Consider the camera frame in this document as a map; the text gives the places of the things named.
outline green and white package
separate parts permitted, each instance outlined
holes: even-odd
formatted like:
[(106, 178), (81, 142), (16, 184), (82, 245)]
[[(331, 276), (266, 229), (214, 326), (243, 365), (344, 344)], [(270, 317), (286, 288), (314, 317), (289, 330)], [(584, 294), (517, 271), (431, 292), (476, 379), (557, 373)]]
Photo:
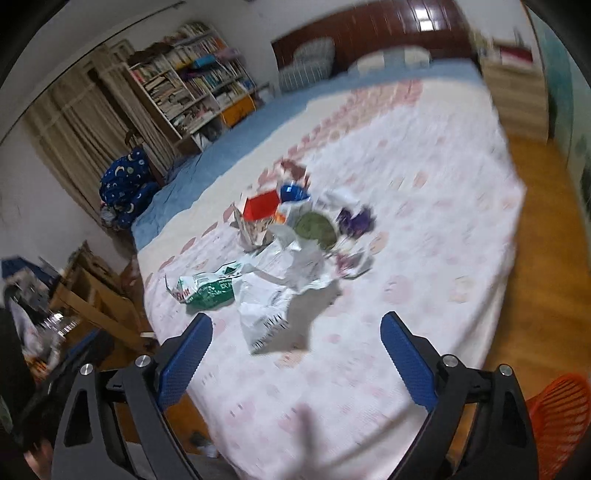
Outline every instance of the green and white package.
[(232, 279), (239, 277), (241, 270), (241, 263), (228, 263), (213, 273), (180, 277), (174, 288), (170, 289), (166, 284), (166, 289), (180, 303), (203, 310), (212, 309), (234, 299)]

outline beige curtain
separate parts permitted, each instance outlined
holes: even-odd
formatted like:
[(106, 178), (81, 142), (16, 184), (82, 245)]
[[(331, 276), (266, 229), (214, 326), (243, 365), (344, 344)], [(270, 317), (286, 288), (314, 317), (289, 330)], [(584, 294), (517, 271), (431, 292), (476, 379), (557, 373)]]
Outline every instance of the beige curtain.
[(99, 184), (125, 155), (127, 128), (79, 61), (31, 104), (24, 121), (41, 158), (68, 194), (97, 222)]
[(121, 105), (127, 116), (133, 122), (144, 142), (151, 149), (150, 160), (161, 174), (165, 174), (178, 156), (172, 143), (158, 129), (149, 113), (135, 96), (129, 86), (123, 71), (125, 65), (112, 55), (109, 49), (102, 45), (88, 55), (99, 73)]

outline person's hand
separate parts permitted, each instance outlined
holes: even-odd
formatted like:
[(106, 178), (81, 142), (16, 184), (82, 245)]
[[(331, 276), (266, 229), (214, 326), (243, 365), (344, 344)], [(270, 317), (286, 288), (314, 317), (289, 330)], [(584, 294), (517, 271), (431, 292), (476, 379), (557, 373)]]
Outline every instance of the person's hand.
[(51, 479), (51, 461), (53, 460), (53, 448), (47, 440), (41, 441), (41, 447), (34, 452), (25, 453), (25, 460), (31, 467), (31, 470), (41, 480)]

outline wooden headboard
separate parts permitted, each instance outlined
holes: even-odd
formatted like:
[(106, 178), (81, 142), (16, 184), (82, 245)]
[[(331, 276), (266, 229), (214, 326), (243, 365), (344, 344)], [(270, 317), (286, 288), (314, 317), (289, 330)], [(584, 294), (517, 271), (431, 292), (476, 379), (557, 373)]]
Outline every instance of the wooden headboard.
[(434, 59), (473, 59), (469, 27), (453, 0), (380, 0), (333, 13), (272, 43), (277, 67), (291, 63), (293, 52), (308, 40), (332, 37), (333, 73), (383, 48), (418, 45)]

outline blue bed sheet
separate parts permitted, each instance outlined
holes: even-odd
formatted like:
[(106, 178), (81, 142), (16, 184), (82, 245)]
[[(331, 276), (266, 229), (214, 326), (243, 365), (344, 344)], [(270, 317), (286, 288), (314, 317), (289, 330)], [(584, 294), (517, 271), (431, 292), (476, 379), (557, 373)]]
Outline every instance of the blue bed sheet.
[(360, 76), (343, 73), (307, 90), (284, 95), (253, 113), (222, 136), (202, 155), (187, 160), (176, 178), (158, 192), (147, 210), (132, 225), (138, 250), (148, 245), (177, 213), (190, 208), (215, 180), (265, 141), (282, 124), (305, 110), (313, 99), (344, 90), (415, 78), (451, 78), (484, 85), (469, 60), (436, 60), (429, 67), (391, 68)]

